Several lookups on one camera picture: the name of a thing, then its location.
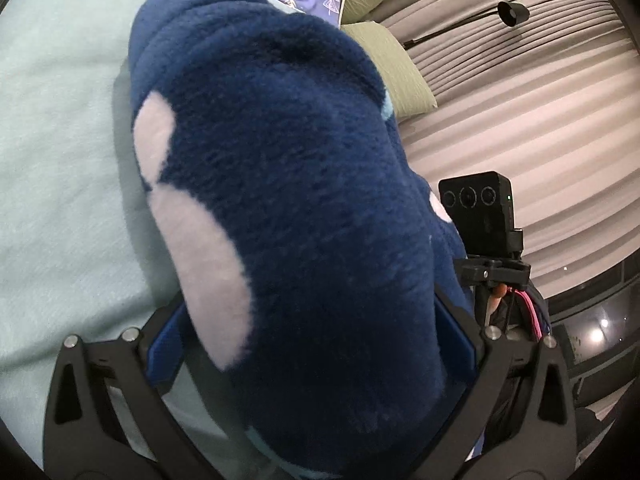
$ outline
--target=beige curtain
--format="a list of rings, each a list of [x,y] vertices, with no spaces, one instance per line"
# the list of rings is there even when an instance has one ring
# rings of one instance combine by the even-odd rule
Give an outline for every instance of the beige curtain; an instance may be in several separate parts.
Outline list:
[[[372,18],[405,41],[498,1],[388,0]],[[549,297],[640,247],[640,59],[607,0],[514,1],[530,9],[516,28],[490,16],[409,51],[439,108],[401,135],[434,188],[511,180],[523,258]]]

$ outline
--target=silver bolt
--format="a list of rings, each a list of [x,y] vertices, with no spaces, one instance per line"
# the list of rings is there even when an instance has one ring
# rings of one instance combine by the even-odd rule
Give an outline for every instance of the silver bolt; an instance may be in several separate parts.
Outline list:
[[[65,348],[73,348],[77,344],[78,344],[78,336],[76,334],[67,336],[65,341],[63,342],[63,345],[65,346]]]
[[[484,329],[484,335],[487,336],[491,341],[496,341],[500,339],[502,331],[497,326],[489,325]]]
[[[132,341],[135,341],[136,339],[138,339],[139,335],[140,335],[140,330],[132,326],[131,328],[127,328],[120,337],[123,338],[124,341],[126,341],[127,343],[131,343]]]
[[[556,338],[553,337],[552,335],[545,335],[542,338],[542,342],[545,344],[547,348],[555,348],[556,346],[558,346],[558,342],[556,341]]]

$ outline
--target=camera lens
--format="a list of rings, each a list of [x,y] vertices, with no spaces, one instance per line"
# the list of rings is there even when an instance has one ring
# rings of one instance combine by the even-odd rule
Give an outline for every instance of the camera lens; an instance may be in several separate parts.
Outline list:
[[[444,207],[453,207],[456,205],[456,195],[453,191],[447,191],[442,197]]]
[[[490,186],[485,187],[480,194],[480,198],[484,205],[493,205],[495,202],[495,189]]]
[[[460,203],[463,207],[471,209],[476,205],[477,200],[476,190],[472,187],[463,187],[460,191]]]

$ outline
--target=black camera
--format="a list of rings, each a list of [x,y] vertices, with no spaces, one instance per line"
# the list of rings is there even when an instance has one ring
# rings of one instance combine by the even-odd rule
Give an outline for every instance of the black camera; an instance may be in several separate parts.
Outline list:
[[[487,171],[441,180],[438,190],[467,254],[520,258],[524,248],[522,230],[514,228],[508,178]]]

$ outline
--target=rolled blanket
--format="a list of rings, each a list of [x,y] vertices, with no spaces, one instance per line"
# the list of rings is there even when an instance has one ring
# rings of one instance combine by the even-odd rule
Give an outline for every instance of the rolled blanket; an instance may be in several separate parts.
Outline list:
[[[426,444],[465,253],[364,51],[267,0],[148,0],[129,63],[148,204],[249,438],[299,478]]]

